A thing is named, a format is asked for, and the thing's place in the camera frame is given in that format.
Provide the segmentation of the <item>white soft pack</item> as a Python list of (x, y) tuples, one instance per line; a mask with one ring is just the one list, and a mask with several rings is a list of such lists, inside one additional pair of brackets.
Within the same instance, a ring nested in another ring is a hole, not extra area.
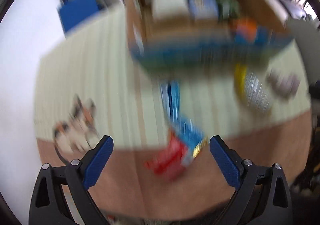
[(155, 21), (188, 17), (188, 0), (151, 0), (152, 18)]

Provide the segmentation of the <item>blue foil snack pack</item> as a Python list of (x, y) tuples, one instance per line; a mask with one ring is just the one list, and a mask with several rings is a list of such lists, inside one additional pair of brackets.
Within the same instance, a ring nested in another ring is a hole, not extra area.
[(180, 86), (177, 81), (166, 81), (160, 84), (163, 110), (178, 140), (187, 147), (185, 163), (191, 162), (207, 144), (207, 137), (194, 122), (180, 111)]

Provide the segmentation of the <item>green snack bag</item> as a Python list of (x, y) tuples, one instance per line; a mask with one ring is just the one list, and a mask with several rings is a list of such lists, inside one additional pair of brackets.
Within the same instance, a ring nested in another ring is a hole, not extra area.
[(216, 0), (219, 9), (219, 20), (228, 21), (241, 16), (241, 7), (237, 0)]

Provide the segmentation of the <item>blue cartoon tissue pack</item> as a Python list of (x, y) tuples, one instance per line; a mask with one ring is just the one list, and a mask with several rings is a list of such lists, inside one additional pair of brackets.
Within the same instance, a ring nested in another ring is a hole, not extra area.
[(196, 20), (217, 20), (219, 9), (216, 0), (188, 0), (189, 10)]

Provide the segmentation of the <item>red snack bag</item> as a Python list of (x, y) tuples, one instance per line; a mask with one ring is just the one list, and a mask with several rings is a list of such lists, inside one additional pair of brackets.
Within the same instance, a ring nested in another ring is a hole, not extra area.
[(188, 147), (182, 143), (172, 130), (169, 130), (169, 143), (157, 155), (144, 163), (145, 167), (155, 175), (173, 181), (180, 176), (186, 166), (183, 159), (188, 153)]

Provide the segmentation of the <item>silver yellow scrubber pack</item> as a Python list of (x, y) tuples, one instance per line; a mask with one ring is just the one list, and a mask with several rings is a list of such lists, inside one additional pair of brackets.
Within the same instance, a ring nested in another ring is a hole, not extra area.
[(250, 111), (261, 116), (270, 115), (273, 105), (272, 98), (265, 85), (247, 65), (235, 65), (234, 88), (239, 100)]

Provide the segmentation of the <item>open cardboard box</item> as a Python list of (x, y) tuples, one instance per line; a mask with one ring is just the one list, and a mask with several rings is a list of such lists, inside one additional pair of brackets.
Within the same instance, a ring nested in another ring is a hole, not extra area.
[(240, 18), (248, 17), (258, 24), (254, 43), (235, 40), (232, 20), (196, 20), (190, 13), (188, 17), (155, 21), (151, 0), (125, 0), (132, 58), (147, 70), (221, 62), (265, 63), (292, 42), (293, 36), (265, 0), (237, 1)]

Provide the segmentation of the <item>blue folded mat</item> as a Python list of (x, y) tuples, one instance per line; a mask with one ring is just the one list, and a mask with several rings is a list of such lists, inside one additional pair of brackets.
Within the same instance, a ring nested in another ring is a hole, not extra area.
[(58, 9), (63, 32), (68, 33), (103, 8), (104, 5), (99, 0), (66, 0)]

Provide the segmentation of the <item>orange snack bag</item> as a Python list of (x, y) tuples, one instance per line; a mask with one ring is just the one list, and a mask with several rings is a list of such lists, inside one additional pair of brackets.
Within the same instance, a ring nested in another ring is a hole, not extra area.
[(230, 27), (236, 41), (245, 43), (255, 42), (258, 32), (258, 24), (255, 20), (248, 17), (235, 19), (230, 22)]

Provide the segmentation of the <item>grey rolled cloth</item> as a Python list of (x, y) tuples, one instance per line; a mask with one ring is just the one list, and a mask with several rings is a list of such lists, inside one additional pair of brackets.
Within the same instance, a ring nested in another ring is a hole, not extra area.
[(283, 75), (279, 70), (274, 68), (270, 70), (266, 80), (273, 92), (286, 100), (296, 96), (300, 85), (300, 79), (295, 73)]

